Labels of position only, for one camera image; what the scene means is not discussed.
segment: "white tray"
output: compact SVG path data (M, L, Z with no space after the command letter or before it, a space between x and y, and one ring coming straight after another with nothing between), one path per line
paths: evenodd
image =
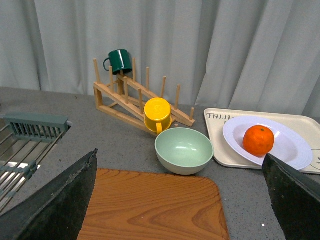
M223 166L231 168L261 169L261 166L236 153L223 135L225 123L240 116L257 116L278 122L297 132L310 145L313 153L312 163L300 170L302 173L320 175L320 124L315 120L298 115L265 113L254 111L208 108L204 111L209 138L214 147L214 159Z

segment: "light green bowl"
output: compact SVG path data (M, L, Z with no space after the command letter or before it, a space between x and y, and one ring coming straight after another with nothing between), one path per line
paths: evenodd
M176 127L165 130L157 136L154 145L160 163L179 175L200 172L214 155L211 141L190 128Z

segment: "yellow cup handle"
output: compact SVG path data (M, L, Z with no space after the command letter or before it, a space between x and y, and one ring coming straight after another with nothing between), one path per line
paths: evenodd
M162 133L162 124L160 122L158 122L156 124L156 134L159 135L160 133Z

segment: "yellow cup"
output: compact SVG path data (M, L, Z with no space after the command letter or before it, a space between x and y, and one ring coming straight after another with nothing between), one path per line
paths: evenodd
M163 98L151 98L144 106L144 124L152 132L160 134L171 126L171 107Z

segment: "mug handle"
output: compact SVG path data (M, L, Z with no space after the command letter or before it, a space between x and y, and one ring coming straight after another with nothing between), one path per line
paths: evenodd
M105 66L105 62L106 62L107 60L109 60L109 57L108 57L106 60L103 61L103 68L104 68L104 70L106 70L106 71L109 72L109 69L106 69L106 66Z
M162 133L162 124L158 122L156 124L156 134L159 135L160 133Z

